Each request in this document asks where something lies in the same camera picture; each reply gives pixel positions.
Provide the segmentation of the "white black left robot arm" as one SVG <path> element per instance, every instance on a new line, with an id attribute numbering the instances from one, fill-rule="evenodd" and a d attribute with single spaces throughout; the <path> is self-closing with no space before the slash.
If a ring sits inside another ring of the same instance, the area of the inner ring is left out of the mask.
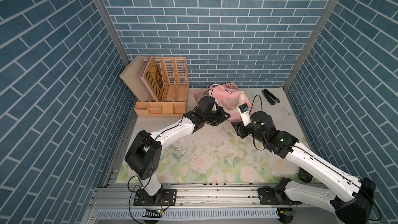
<path id="1" fill-rule="evenodd" d="M 125 162 L 132 169 L 142 187 L 132 190 L 135 206 L 174 206 L 176 189 L 163 189 L 155 172 L 159 166 L 163 148 L 191 135 L 204 125 L 218 126 L 231 117 L 211 96 L 200 99 L 194 110 L 176 123 L 159 131 L 140 131 L 125 155 Z"/>

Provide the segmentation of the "pink baseball cap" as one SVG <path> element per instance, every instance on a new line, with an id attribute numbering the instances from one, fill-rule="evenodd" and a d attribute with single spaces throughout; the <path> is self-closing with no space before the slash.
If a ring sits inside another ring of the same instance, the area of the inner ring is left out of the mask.
<path id="1" fill-rule="evenodd" d="M 233 90 L 232 92 L 223 91 L 220 96 L 215 98 L 217 104 L 224 108 L 224 111 L 231 115 L 229 122 L 240 122 L 240 111 L 239 106 L 247 103 L 249 108 L 251 108 L 252 104 L 249 98 L 245 95 L 245 93 L 241 90 Z"/>

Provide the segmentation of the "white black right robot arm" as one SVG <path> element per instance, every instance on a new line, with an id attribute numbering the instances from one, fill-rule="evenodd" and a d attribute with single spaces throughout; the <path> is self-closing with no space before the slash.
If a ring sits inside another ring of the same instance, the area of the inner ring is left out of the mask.
<path id="1" fill-rule="evenodd" d="M 316 188 L 283 177 L 274 187 L 277 202 L 308 203 L 334 213 L 344 224 L 366 224 L 370 220 L 376 188 L 371 179 L 359 179 L 325 161 L 290 133 L 277 130 L 265 112 L 252 116 L 243 113 L 241 119 L 232 122 L 239 137 L 251 136 L 266 150 L 296 164 L 325 185 Z"/>

